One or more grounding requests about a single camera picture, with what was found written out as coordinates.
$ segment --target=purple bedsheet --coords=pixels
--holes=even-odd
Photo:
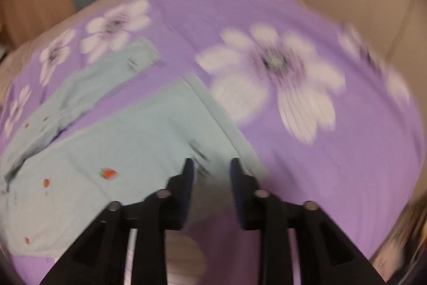
[[[403,79],[354,30],[295,0],[132,0],[99,12],[34,52],[14,80],[0,118],[0,153],[65,78],[140,36],[165,68],[125,84],[59,140],[195,73],[269,170],[263,187],[289,202],[317,201],[373,255],[424,161],[418,110]],[[233,212],[185,234],[207,267],[178,283],[256,283],[257,238],[239,231]],[[26,255],[13,261],[28,285],[54,263]]]

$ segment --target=light blue cloth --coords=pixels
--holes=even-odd
[[[115,87],[157,62],[154,46],[141,38],[68,78],[28,119],[0,157],[0,191],[5,192],[22,163],[43,150],[77,118]]]
[[[179,173],[187,157],[200,163],[190,221],[232,205],[232,158],[240,157],[258,178],[266,175],[252,147],[196,76],[28,159],[10,184],[10,251],[59,256],[109,201],[142,201]],[[103,178],[105,168],[116,171],[117,177]],[[50,180],[47,188],[45,179]]]

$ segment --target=white flower print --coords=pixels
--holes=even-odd
[[[316,47],[296,32],[279,37],[269,24],[255,23],[252,38],[226,28],[225,45],[210,47],[196,62],[213,76],[210,87],[217,102],[237,124],[259,114],[275,87],[285,128],[305,144],[312,144],[318,127],[335,127],[335,110],[327,91],[341,93],[345,77],[321,59]]]
[[[107,49],[117,51],[130,40],[130,32],[146,28],[151,19],[146,15],[147,0],[136,0],[106,11],[104,17],[97,17],[86,25],[91,34],[82,40],[82,53],[89,54],[88,62],[99,59]]]
[[[389,95],[398,104],[402,104],[402,102],[409,103],[411,91],[406,84],[405,79],[391,67],[389,67],[385,74],[386,86]]]
[[[132,282],[135,242],[136,230],[131,229],[126,257],[125,285]],[[197,243],[180,231],[166,231],[165,256],[168,285],[195,285],[208,268],[206,258]]]
[[[370,45],[363,42],[353,25],[344,25],[343,31],[338,32],[338,41],[352,58],[367,62],[383,78],[387,92],[398,104],[409,102],[411,92],[402,75],[389,66]]]
[[[71,52],[71,48],[68,46],[70,41],[76,35],[74,29],[66,30],[58,38],[54,39],[47,48],[45,48],[40,54],[41,72],[40,72],[40,84],[46,86],[56,66],[62,64]]]
[[[5,131],[6,138],[9,138],[10,134],[12,133],[13,126],[21,117],[24,105],[25,103],[27,103],[30,95],[31,95],[31,91],[29,90],[29,85],[26,85],[19,93],[18,100],[14,100],[10,104],[9,117],[6,119],[6,122],[4,124],[4,131]]]

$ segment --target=bed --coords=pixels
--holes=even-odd
[[[400,74],[301,0],[99,0],[1,69],[2,246],[28,285],[109,201],[144,199],[186,157],[199,174],[167,236],[170,283],[256,284],[233,157],[281,199],[318,202],[370,258],[424,162]]]

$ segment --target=metal screw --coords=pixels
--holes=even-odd
[[[306,203],[304,203],[304,208],[306,208],[307,210],[317,210],[319,209],[319,206],[316,202],[307,201]]]
[[[158,198],[169,198],[172,195],[172,192],[169,190],[159,190],[157,191]]]
[[[268,191],[265,190],[256,190],[255,196],[258,198],[267,198],[270,195]]]
[[[116,212],[120,209],[122,205],[119,202],[111,202],[108,206],[108,210],[111,210],[112,212]]]

